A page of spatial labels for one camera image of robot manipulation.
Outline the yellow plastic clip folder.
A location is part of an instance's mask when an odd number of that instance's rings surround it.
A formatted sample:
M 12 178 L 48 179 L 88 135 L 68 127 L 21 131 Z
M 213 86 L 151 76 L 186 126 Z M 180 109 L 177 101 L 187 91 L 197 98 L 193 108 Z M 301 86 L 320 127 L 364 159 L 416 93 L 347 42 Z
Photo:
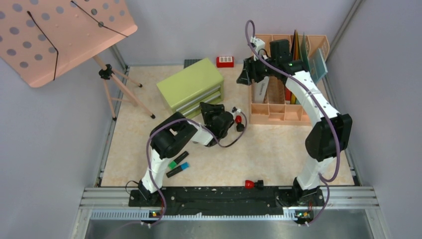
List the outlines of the yellow plastic clip folder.
M 292 57 L 293 57 L 294 61 L 300 60 L 299 35 L 298 35 L 298 31 L 296 29 L 294 31 L 294 37 L 293 37 Z

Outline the white paper booklet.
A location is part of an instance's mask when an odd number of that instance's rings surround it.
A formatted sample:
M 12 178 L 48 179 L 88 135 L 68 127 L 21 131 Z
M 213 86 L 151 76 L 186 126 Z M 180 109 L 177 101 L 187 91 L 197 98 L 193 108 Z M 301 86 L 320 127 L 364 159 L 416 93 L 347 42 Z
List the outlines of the white paper booklet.
M 264 99 L 267 92 L 267 87 L 269 83 L 269 77 L 264 77 L 260 82 L 254 83 L 252 85 L 252 102 L 256 104 L 264 103 Z

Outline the red black dumbbell half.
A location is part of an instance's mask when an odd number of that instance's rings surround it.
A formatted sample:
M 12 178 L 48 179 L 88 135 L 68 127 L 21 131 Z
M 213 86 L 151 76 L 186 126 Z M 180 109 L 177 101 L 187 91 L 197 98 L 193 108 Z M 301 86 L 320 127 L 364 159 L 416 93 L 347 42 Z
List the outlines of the red black dumbbell half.
M 251 180 L 245 180 L 244 187 L 246 189 L 263 190 L 263 188 L 264 188 L 264 181 L 263 180 L 257 180 L 256 182 L 254 182 L 254 181 L 251 181 Z

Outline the green metal drawer cabinet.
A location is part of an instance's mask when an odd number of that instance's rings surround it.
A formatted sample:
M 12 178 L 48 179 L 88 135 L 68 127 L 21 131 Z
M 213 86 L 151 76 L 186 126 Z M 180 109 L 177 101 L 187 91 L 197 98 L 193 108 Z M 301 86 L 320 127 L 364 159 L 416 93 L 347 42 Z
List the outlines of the green metal drawer cabinet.
M 194 118 L 200 103 L 219 104 L 224 100 L 224 77 L 214 63 L 202 59 L 156 84 L 164 105 L 173 114 Z

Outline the red and black dumbbell toy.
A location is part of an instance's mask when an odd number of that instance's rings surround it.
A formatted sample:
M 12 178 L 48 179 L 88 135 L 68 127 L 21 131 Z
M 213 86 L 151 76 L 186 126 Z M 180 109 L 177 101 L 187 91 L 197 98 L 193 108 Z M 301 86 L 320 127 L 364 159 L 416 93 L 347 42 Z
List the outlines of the red and black dumbbell toy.
M 234 119 L 235 123 L 236 123 L 236 131 L 237 132 L 243 132 L 245 129 L 245 125 L 242 123 L 242 116 L 241 115 L 237 115 Z

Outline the light blue hardcover book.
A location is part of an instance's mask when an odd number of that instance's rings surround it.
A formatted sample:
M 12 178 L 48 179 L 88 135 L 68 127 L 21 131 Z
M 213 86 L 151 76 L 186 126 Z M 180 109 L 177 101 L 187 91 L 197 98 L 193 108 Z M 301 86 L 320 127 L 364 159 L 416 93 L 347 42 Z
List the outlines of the light blue hardcover book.
M 324 53 L 321 48 L 318 48 L 309 58 L 309 65 L 312 81 L 317 85 L 328 73 Z

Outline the teal plastic folder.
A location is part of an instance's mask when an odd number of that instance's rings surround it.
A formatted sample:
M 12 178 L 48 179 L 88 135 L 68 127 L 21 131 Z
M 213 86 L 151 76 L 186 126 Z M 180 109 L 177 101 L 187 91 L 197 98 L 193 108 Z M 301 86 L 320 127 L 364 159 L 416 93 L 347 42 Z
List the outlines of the teal plastic folder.
M 309 60 L 308 60 L 308 49 L 307 49 L 307 42 L 306 42 L 306 35 L 303 34 L 300 41 L 300 59 L 304 65 L 306 71 L 310 70 L 309 67 Z

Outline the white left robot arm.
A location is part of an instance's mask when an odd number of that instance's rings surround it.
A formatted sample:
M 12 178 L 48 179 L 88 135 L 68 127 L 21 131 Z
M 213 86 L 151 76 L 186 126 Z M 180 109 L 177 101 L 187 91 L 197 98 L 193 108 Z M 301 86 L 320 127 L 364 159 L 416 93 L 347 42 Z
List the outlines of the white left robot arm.
M 241 109 L 233 107 L 227 111 L 223 104 L 201 102 L 200 109 L 203 124 L 175 112 L 151 131 L 146 145 L 148 168 L 138 184 L 140 198 L 146 205 L 158 203 L 158 191 L 162 188 L 170 159 L 177 156 L 189 142 L 205 147 L 224 147 L 220 141 L 228 135 L 236 117 L 244 116 Z

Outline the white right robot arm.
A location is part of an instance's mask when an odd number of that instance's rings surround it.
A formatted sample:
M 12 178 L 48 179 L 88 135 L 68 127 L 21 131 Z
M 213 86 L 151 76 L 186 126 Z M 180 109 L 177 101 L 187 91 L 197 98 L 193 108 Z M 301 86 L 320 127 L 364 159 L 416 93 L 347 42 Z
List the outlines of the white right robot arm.
M 236 82 L 249 86 L 266 77 L 276 77 L 299 99 L 311 121 L 313 128 L 305 140 L 309 158 L 292 187 L 293 201 L 305 205 L 319 186 L 320 175 L 333 160 L 338 161 L 341 151 L 347 148 L 352 118 L 348 114 L 342 115 L 326 100 L 314 83 L 307 64 L 293 59 L 288 40 L 270 42 L 270 56 L 259 54 L 265 49 L 265 42 L 261 39 L 251 37 L 248 45 L 253 56 L 244 59 Z

